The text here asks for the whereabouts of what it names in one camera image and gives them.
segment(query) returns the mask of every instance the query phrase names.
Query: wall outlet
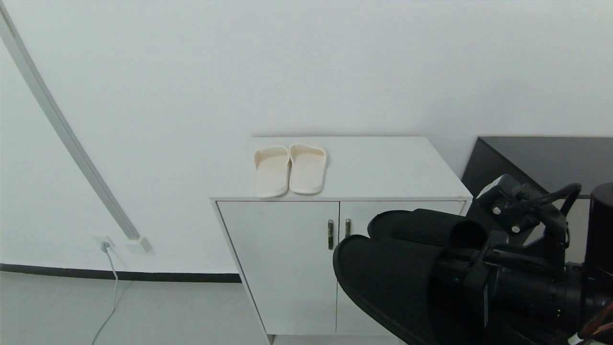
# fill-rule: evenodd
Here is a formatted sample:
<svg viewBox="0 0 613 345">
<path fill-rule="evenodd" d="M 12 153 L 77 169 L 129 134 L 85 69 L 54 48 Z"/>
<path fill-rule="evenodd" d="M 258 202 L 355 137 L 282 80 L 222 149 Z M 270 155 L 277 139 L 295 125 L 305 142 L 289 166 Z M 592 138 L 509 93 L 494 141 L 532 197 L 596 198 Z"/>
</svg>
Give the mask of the wall outlet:
<svg viewBox="0 0 613 345">
<path fill-rule="evenodd" d="M 126 241 L 126 247 L 132 254 L 146 255 L 153 251 L 149 240 L 146 237 L 141 236 L 139 239 L 129 239 Z"/>
<path fill-rule="evenodd" d="M 98 245 L 98 249 L 102 248 L 103 242 L 108 242 L 111 245 L 110 248 L 115 248 L 113 241 L 111 241 L 110 237 L 108 237 L 107 235 L 91 235 L 91 237 Z"/>
</svg>

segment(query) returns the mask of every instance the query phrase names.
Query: cabinet door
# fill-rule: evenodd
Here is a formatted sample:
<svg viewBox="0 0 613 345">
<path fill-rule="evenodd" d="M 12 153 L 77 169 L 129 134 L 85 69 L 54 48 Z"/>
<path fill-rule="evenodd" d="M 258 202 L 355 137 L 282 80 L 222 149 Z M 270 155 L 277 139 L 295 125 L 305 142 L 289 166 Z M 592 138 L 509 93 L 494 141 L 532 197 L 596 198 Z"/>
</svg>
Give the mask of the cabinet door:
<svg viewBox="0 0 613 345">
<path fill-rule="evenodd" d="M 266 333 L 334 334 L 338 202 L 218 202 Z"/>
<path fill-rule="evenodd" d="M 368 236 L 370 220 L 385 211 L 431 209 L 460 214 L 464 201 L 343 201 L 341 202 L 339 241 L 346 236 L 345 222 L 351 220 L 350 234 Z M 337 333 L 391 335 L 347 297 L 343 288 L 338 286 Z"/>
</svg>

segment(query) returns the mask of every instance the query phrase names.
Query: pair of slippers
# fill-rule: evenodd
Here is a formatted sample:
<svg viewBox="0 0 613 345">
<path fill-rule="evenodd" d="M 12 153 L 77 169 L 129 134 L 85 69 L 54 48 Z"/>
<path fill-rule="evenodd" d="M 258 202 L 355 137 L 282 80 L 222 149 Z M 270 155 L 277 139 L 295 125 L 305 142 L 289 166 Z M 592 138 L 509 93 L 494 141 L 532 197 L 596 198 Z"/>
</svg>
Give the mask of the pair of slippers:
<svg viewBox="0 0 613 345">
<path fill-rule="evenodd" d="M 294 144 L 261 147 L 253 154 L 256 196 L 271 198 L 289 189 L 298 194 L 317 194 L 324 186 L 327 156 L 324 149 Z"/>
</svg>

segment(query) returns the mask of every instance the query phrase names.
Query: table top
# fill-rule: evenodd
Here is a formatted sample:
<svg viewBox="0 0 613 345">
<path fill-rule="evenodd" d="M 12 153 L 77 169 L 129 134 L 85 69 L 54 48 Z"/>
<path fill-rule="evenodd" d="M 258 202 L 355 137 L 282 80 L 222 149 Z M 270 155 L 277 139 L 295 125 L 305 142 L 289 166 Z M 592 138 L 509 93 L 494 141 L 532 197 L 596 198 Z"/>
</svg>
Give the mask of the table top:
<svg viewBox="0 0 613 345">
<path fill-rule="evenodd" d="M 424 137 L 251 138 L 223 169 L 211 200 L 253 201 L 253 153 L 260 147 L 302 143 L 327 152 L 323 190 L 317 195 L 284 195 L 270 201 L 472 200 L 473 197 Z"/>
<path fill-rule="evenodd" d="M 479 138 L 548 192 L 578 182 L 581 197 L 588 198 L 597 185 L 613 181 L 613 138 Z"/>
</svg>

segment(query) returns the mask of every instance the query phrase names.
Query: cabinet handle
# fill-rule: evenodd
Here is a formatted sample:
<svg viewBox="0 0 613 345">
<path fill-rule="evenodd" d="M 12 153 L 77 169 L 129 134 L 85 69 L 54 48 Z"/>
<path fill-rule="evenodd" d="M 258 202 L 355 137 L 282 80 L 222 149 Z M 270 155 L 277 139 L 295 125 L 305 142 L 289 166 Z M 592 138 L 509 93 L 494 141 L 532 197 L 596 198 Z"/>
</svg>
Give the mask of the cabinet handle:
<svg viewBox="0 0 613 345">
<path fill-rule="evenodd" d="M 334 249 L 334 221 L 328 220 L 328 249 Z"/>
<path fill-rule="evenodd" d="M 345 219 L 345 238 L 349 237 L 349 235 L 351 235 L 351 219 L 347 218 Z"/>
</svg>

